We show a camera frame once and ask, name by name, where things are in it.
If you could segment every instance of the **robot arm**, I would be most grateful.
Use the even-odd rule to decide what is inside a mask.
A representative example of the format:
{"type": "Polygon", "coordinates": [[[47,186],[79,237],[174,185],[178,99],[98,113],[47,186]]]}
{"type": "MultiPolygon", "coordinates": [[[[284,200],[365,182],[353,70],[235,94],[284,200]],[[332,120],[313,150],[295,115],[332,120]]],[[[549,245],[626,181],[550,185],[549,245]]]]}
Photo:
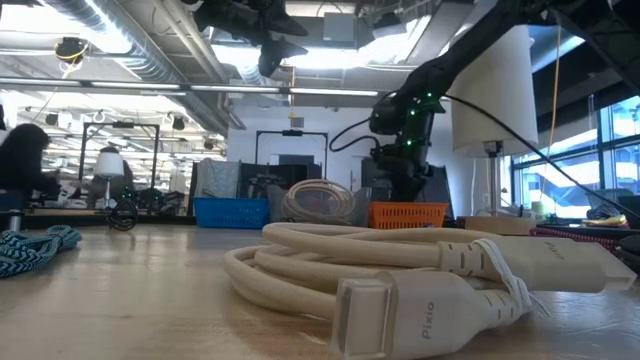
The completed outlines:
{"type": "MultiPolygon", "coordinates": [[[[563,27],[571,29],[594,46],[621,74],[623,80],[637,90],[640,73],[637,79],[626,76],[625,69],[629,67],[624,59],[640,57],[640,49],[636,46],[629,50],[637,52],[635,57],[629,54],[622,56],[619,46],[616,50],[611,42],[590,36],[598,31],[592,19],[598,18],[596,14],[603,13],[615,16],[607,0],[498,0],[494,8],[453,44],[447,53],[416,68],[398,91],[374,106],[369,121],[373,133],[396,135],[394,144],[376,147],[371,151],[378,168],[385,171],[391,180],[392,200],[412,202],[424,187],[429,168],[426,157],[434,114],[444,112],[440,98],[460,72],[514,26],[561,22],[563,27]]],[[[612,23],[616,26],[620,24],[615,21],[612,23]]]]}

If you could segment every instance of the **coiled cable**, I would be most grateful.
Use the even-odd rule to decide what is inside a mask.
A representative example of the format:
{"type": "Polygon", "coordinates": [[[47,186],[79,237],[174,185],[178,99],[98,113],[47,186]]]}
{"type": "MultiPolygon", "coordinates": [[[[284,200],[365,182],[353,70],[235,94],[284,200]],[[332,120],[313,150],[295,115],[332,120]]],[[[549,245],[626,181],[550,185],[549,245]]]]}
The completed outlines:
{"type": "MultiPolygon", "coordinates": [[[[435,270],[443,263],[438,242],[467,248],[475,240],[500,236],[460,229],[275,223],[264,227],[263,237],[275,245],[225,254],[234,289],[265,308],[331,319],[341,278],[372,277],[388,269],[435,270]]],[[[482,280],[468,279],[474,287],[483,286],[482,280]]]]}
{"type": "Polygon", "coordinates": [[[355,207],[356,202],[349,189],[333,181],[313,179],[301,181],[289,189],[282,202],[282,213],[295,222],[348,225],[355,207]],[[305,192],[321,194],[320,206],[327,211],[311,211],[300,205],[297,196],[305,192]]]}
{"type": "Polygon", "coordinates": [[[40,237],[5,231],[0,239],[0,278],[43,266],[60,251],[75,248],[81,240],[77,230],[62,225],[50,227],[46,235],[40,237]]]}
{"type": "Polygon", "coordinates": [[[129,231],[138,224],[138,208],[129,199],[122,199],[107,215],[109,227],[119,231],[129,231]]]}

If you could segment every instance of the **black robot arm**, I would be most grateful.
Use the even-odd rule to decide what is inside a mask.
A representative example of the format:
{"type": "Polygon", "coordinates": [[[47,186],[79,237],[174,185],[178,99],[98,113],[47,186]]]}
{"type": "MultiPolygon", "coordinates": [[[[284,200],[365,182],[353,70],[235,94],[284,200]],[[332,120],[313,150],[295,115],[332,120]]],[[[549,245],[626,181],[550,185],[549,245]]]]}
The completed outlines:
{"type": "MultiPolygon", "coordinates": [[[[619,3],[631,6],[633,1],[619,3]]],[[[498,0],[447,53],[416,68],[398,91],[374,106],[370,130],[396,135],[394,144],[371,151],[378,168],[391,180],[392,200],[414,201],[424,187],[433,119],[436,113],[444,112],[440,99],[458,74],[514,26],[557,23],[583,37],[630,88],[640,93],[640,72],[631,64],[640,58],[640,40],[632,28],[636,25],[620,19],[608,0],[498,0]]]]}

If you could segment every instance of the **cable plug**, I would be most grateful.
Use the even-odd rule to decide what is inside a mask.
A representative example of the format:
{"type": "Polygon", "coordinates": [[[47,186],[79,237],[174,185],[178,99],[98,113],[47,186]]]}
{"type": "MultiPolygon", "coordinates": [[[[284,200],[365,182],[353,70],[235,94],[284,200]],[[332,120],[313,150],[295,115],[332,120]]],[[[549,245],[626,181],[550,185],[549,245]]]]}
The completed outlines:
{"type": "Polygon", "coordinates": [[[356,360],[444,355],[479,331],[513,323],[522,312],[509,293],[476,291],[451,273],[395,271],[342,279],[331,347],[356,360]]]}
{"type": "MultiPolygon", "coordinates": [[[[598,293],[628,290],[636,274],[598,244],[570,239],[505,236],[491,242],[513,275],[529,290],[598,293]]],[[[440,271],[501,281],[486,240],[470,244],[440,242],[440,271]]]]}

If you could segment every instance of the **orange plastic basket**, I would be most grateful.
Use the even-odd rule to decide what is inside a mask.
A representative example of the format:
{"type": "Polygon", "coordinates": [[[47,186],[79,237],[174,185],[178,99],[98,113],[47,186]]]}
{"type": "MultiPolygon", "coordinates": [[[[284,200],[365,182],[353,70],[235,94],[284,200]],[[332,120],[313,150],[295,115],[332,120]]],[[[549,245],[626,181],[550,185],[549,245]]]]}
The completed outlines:
{"type": "Polygon", "coordinates": [[[442,227],[449,204],[372,202],[369,226],[374,229],[442,227]]]}

